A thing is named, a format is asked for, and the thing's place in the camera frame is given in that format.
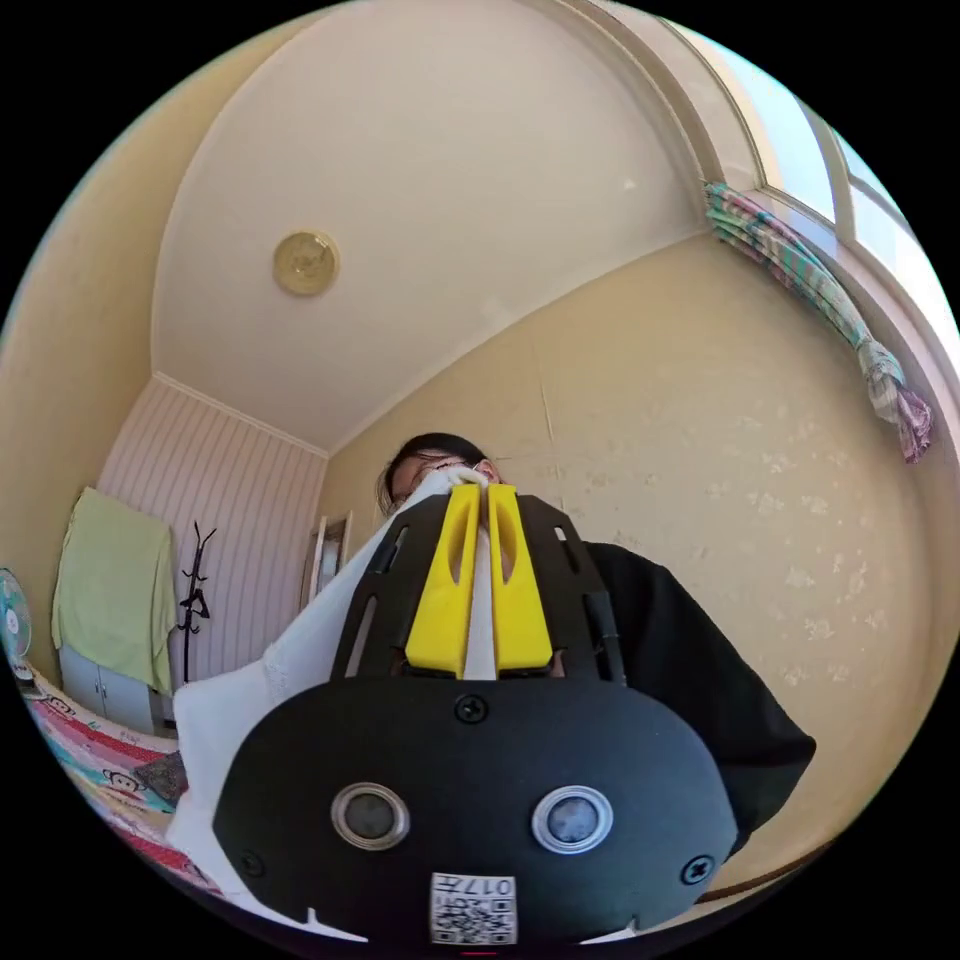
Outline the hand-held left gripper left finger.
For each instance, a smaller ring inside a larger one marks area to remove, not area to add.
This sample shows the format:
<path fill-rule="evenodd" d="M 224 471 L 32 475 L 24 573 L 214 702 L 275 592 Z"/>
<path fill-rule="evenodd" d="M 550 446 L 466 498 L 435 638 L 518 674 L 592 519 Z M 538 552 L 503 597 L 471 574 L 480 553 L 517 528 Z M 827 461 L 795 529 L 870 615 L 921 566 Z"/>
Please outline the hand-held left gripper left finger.
<path fill-rule="evenodd" d="M 462 672 L 473 605 L 481 488 L 449 494 L 405 656 L 416 672 Z"/>

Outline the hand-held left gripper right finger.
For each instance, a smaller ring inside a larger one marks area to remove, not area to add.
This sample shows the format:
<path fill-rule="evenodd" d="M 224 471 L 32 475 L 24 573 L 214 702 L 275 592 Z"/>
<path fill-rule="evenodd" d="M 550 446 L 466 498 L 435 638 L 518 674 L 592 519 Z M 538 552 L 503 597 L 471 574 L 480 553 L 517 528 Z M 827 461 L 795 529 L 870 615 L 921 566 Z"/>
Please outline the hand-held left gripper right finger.
<path fill-rule="evenodd" d="M 516 488 L 491 484 L 487 500 L 496 668 L 548 670 L 553 647 Z"/>

